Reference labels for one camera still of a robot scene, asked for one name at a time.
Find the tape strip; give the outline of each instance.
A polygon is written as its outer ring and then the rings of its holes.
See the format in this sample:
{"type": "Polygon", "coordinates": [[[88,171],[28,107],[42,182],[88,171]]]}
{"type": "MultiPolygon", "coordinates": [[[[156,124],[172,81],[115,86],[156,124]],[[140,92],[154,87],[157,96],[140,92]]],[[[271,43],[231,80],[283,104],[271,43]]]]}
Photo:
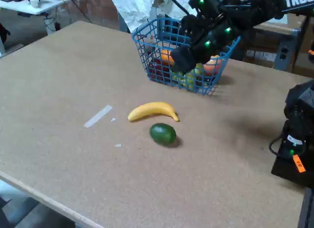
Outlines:
{"type": "Polygon", "coordinates": [[[105,116],[108,112],[110,112],[110,110],[112,109],[112,106],[107,105],[106,107],[104,107],[102,110],[100,110],[95,116],[93,116],[91,119],[89,119],[84,126],[86,128],[91,127],[92,125],[94,125],[96,122],[98,122],[103,116],[105,116]]]}

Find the white tape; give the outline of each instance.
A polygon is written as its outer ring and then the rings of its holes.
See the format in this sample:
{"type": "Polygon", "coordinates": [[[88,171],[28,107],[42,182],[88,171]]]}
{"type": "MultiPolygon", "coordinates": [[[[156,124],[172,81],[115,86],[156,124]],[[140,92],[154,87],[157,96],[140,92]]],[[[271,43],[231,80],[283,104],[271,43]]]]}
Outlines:
{"type": "Polygon", "coordinates": [[[288,141],[292,142],[292,143],[295,143],[295,144],[298,144],[298,145],[302,145],[302,141],[300,140],[297,140],[296,138],[292,137],[291,135],[288,135],[288,141]]]}
{"type": "Polygon", "coordinates": [[[107,105],[106,107],[104,107],[102,110],[100,110],[95,116],[93,116],[91,119],[89,119],[86,123],[85,123],[85,127],[89,128],[92,125],[94,125],[96,122],[98,122],[103,116],[105,116],[110,110],[112,109],[112,106],[107,105]]]}

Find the orange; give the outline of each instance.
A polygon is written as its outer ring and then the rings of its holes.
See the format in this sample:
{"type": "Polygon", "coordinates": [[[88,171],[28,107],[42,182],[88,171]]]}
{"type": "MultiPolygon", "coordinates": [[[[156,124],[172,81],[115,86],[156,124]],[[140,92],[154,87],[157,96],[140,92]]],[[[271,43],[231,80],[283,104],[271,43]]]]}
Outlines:
{"type": "Polygon", "coordinates": [[[170,65],[174,64],[175,61],[170,56],[171,51],[170,50],[160,50],[161,52],[161,59],[165,64],[170,63],[170,65]]]}

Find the white table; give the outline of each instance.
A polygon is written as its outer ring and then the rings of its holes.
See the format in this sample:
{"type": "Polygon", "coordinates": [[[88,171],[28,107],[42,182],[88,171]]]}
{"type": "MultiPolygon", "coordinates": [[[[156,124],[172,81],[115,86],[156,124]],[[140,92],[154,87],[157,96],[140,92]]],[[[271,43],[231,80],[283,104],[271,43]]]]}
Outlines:
{"type": "MultiPolygon", "coordinates": [[[[57,8],[58,6],[62,5],[63,3],[67,2],[67,1],[71,1],[71,0],[41,0],[39,7],[38,8],[34,8],[32,5],[30,5],[29,1],[24,0],[21,2],[4,2],[4,1],[0,1],[0,8],[6,8],[6,9],[10,9],[10,10],[15,10],[18,12],[23,12],[23,13],[28,13],[28,14],[33,14],[33,15],[39,15],[43,12],[47,12],[49,13],[53,8],[57,8]]],[[[54,27],[54,22],[53,19],[44,19],[44,22],[46,24],[46,30],[47,30],[47,34],[51,34],[53,33],[53,31],[55,30],[54,27]]],[[[3,57],[4,55],[7,55],[11,52],[13,52],[14,50],[17,50],[19,48],[21,48],[22,46],[16,46],[13,47],[11,50],[5,50],[4,49],[4,45],[0,39],[0,57],[3,57]]]]}

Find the white cloth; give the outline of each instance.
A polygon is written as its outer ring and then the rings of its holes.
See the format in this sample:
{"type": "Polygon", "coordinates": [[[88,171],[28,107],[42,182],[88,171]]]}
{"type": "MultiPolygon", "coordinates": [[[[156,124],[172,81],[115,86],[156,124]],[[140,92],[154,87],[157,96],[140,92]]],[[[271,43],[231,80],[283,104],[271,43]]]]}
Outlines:
{"type": "MultiPolygon", "coordinates": [[[[150,18],[150,11],[155,0],[112,0],[116,6],[118,12],[128,25],[131,32],[134,32],[138,27],[147,23],[147,19],[150,18]]],[[[180,20],[185,13],[180,10],[171,0],[163,0],[160,5],[160,9],[164,14],[180,20]]],[[[196,11],[192,9],[188,1],[189,0],[176,0],[189,13],[196,15],[196,11]]]]}

